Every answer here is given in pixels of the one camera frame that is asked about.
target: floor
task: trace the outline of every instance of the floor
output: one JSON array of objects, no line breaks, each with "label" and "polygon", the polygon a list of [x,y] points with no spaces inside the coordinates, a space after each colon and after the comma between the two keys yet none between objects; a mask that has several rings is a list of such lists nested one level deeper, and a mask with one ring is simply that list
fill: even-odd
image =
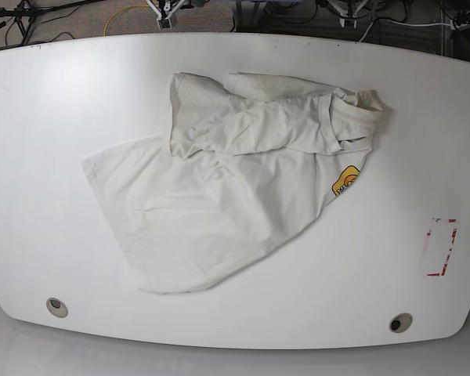
[{"label": "floor", "polygon": [[[72,0],[35,0],[33,3],[36,6],[51,6],[70,1]],[[0,0],[0,7],[14,9],[18,2],[19,0]],[[115,35],[193,31],[229,32],[233,29],[235,22],[234,4],[235,2],[226,0],[211,0],[203,9],[183,10],[178,13],[178,25],[168,31],[158,29],[156,16],[150,8],[146,6],[135,7],[118,15],[109,24],[107,33]],[[281,2],[281,4],[287,6],[290,3]],[[105,25],[111,16],[123,8],[133,5],[146,5],[146,1],[106,0],[105,2],[84,5],[80,9],[65,9],[45,15],[38,19],[38,23],[42,24],[34,29],[31,42],[49,42],[53,39],[62,41],[70,39],[71,35],[74,38],[102,36]],[[297,6],[289,9],[282,9],[266,3],[266,11],[262,11],[265,8],[262,5],[254,19],[252,19],[253,8],[254,2],[242,3],[242,18],[237,18],[237,31],[308,35],[357,41],[370,23],[370,19],[366,18],[359,20],[356,27],[341,27],[337,17],[320,7],[312,20],[303,22],[313,15],[314,0],[302,0]],[[407,8],[408,23],[427,24],[441,21],[442,13],[436,0],[414,0]],[[380,13],[380,16],[390,16],[397,20],[403,19],[402,3],[396,2],[390,9]],[[284,17],[284,20],[278,20],[279,17]],[[456,38],[450,38],[450,30],[447,27],[405,27],[383,22],[373,27],[365,41],[470,61],[470,45],[460,37],[461,35],[457,35]],[[5,44],[14,45],[20,40],[20,32],[12,22],[9,21],[7,26],[0,30],[0,47]]]},{"label": "floor", "polygon": [[[0,0],[0,7],[14,9],[20,0]],[[61,5],[75,0],[35,0],[36,6]],[[62,11],[45,15],[38,19],[44,22],[53,18],[67,16],[60,20],[54,20],[39,25],[35,28],[31,42],[50,41],[59,33],[70,32],[76,38],[91,38],[103,36],[105,24],[119,10],[131,5],[146,5],[145,0],[106,0],[94,4],[84,5],[76,10],[64,9]],[[7,27],[0,30],[0,47],[5,45],[5,33]],[[185,31],[212,31],[228,32],[233,27],[233,14],[231,8],[225,2],[209,2],[203,9],[188,9],[178,15],[178,25],[172,32]],[[108,27],[108,34],[143,34],[161,32],[158,29],[156,15],[149,7],[134,8],[116,17]],[[60,35],[56,40],[71,39],[68,34]],[[7,35],[7,43],[14,45],[19,43],[21,35],[14,25]]]}]

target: white t-shirt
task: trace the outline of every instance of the white t-shirt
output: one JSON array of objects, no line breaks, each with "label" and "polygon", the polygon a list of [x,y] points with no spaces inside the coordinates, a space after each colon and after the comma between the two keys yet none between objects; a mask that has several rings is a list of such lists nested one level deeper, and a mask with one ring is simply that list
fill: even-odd
[{"label": "white t-shirt", "polygon": [[204,290],[298,235],[359,175],[372,92],[175,74],[172,122],[82,162],[139,288]]}]

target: white table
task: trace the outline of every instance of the white table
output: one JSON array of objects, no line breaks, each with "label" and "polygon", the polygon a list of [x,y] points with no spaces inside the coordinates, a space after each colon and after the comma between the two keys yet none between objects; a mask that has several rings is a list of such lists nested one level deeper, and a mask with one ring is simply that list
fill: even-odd
[{"label": "white table", "polygon": [[[351,191],[274,255],[208,291],[151,295],[79,161],[158,134],[174,72],[286,74],[375,89],[387,115]],[[458,219],[427,277],[432,217]],[[52,316],[48,298],[65,302]],[[470,309],[470,64],[257,34],[94,38],[0,52],[0,305],[18,320],[139,341],[249,349],[379,345],[456,333]],[[389,321],[410,313],[402,334]]]}]

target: circular hole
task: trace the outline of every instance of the circular hole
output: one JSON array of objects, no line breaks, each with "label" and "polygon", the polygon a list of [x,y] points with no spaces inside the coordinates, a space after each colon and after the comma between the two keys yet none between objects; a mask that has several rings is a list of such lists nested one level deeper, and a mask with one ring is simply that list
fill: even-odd
[{"label": "circular hole", "polygon": [[398,320],[392,321],[392,323],[390,324],[390,329],[392,329],[392,331],[396,331],[399,328],[400,328],[400,321]]},{"label": "circular hole", "polygon": [[50,304],[51,304],[52,307],[54,307],[55,309],[61,308],[61,302],[60,302],[59,300],[50,299]]},{"label": "circular hole", "polygon": [[389,328],[393,333],[403,333],[412,323],[413,317],[409,313],[401,313],[390,320]]},{"label": "circular hole", "polygon": [[60,319],[68,316],[68,308],[63,302],[56,298],[47,299],[47,310]]}]

